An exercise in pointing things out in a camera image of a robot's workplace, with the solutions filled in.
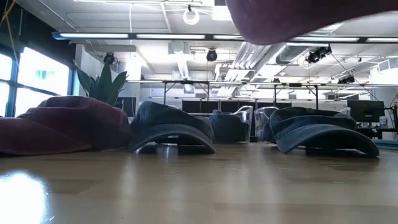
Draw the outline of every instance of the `blue baseball cap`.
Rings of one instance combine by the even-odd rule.
[[[265,141],[288,153],[299,146],[323,149],[357,149],[379,155],[371,139],[356,132],[356,121],[336,111],[290,107],[273,112],[263,132]]]
[[[145,101],[131,123],[129,150],[136,151],[149,142],[178,136],[191,145],[205,146],[215,153],[215,136],[207,119],[194,117],[171,106]]]

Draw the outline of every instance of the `computer monitor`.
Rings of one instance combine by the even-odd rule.
[[[379,122],[384,116],[384,102],[371,100],[347,100],[350,115],[356,122]]]

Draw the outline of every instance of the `ceiling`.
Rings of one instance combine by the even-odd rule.
[[[237,34],[231,21],[212,19],[214,0],[204,0],[200,8],[200,20],[191,26],[182,17],[185,6],[104,4],[101,2],[76,2],[74,0],[17,0],[25,9],[62,32],[146,32],[146,33],[191,33],[191,34]],[[333,35],[388,35],[398,36],[398,13],[388,12],[371,17],[346,21]],[[90,45],[98,45],[94,52],[102,57],[105,45],[135,45],[147,62],[143,69],[146,77],[155,74],[170,74],[178,70],[177,62],[169,58],[169,41],[148,40],[92,40]],[[214,72],[217,63],[232,62],[241,48],[240,42],[189,41],[190,47],[203,48],[195,51],[187,60],[189,70]],[[219,62],[207,62],[209,48],[216,49]],[[292,65],[284,68],[277,77],[283,82],[327,82],[331,76],[355,68],[357,79],[368,78],[369,68],[388,57],[398,56],[398,44],[331,44],[332,56],[324,58],[308,69],[303,60],[308,51],[295,58]],[[264,51],[260,57],[268,54]]]

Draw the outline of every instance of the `wooden floor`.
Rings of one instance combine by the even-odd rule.
[[[397,223],[398,153],[82,152],[0,159],[0,223]]]

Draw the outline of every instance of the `potted plant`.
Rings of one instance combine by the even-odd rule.
[[[79,68],[77,69],[77,77],[86,92],[86,96],[114,106],[126,82],[127,72],[120,73],[112,82],[111,68],[108,63],[105,63],[100,77],[97,76],[94,79]]]

